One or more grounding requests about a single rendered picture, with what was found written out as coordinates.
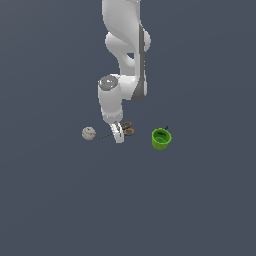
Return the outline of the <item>orange-handled scissors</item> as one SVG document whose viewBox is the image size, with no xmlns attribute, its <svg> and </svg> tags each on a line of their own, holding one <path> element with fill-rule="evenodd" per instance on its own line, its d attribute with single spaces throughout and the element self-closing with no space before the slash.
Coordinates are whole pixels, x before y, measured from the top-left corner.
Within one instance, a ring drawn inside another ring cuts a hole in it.
<svg viewBox="0 0 256 256">
<path fill-rule="evenodd" d="M 121 127 L 123 129 L 123 133 L 124 133 L 125 136 L 131 136 L 131 135 L 134 134 L 135 131 L 134 131 L 133 128 L 131 128 L 131 126 L 132 126 L 131 122 L 124 122 L 124 123 L 121 124 Z M 113 135 L 113 133 L 111 132 L 111 133 L 105 134 L 105 135 L 100 136 L 96 139 L 101 139 L 101 138 L 104 138 L 104 137 L 107 137 L 107 136 L 110 136 L 110 135 Z"/>
</svg>

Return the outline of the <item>white baseball red stitching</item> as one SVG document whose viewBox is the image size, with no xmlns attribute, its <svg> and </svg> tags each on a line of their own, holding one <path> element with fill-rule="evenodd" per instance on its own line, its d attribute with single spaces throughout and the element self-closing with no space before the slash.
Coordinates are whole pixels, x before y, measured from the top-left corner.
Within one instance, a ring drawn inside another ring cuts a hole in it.
<svg viewBox="0 0 256 256">
<path fill-rule="evenodd" d="M 96 136 L 96 131 L 94 130 L 93 127 L 85 127 L 82 130 L 82 137 L 85 140 L 93 140 Z"/>
</svg>

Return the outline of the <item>green cup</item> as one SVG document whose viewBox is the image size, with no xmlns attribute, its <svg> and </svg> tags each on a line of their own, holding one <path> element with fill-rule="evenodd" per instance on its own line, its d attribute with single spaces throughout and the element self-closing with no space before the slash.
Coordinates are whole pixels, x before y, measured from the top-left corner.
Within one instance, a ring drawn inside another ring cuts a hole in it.
<svg viewBox="0 0 256 256">
<path fill-rule="evenodd" d="M 165 149 L 171 140 L 172 136 L 166 129 L 158 128 L 152 132 L 152 146 L 157 150 Z"/>
</svg>

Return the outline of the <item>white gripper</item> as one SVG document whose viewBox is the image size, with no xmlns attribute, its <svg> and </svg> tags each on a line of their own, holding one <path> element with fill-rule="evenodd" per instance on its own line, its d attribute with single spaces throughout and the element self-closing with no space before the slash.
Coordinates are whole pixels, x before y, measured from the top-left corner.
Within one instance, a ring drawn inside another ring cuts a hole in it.
<svg viewBox="0 0 256 256">
<path fill-rule="evenodd" d="M 123 143 L 124 142 L 124 132 L 122 126 L 118 122 L 114 122 L 110 125 L 112 134 L 114 136 L 114 139 L 117 143 Z"/>
</svg>

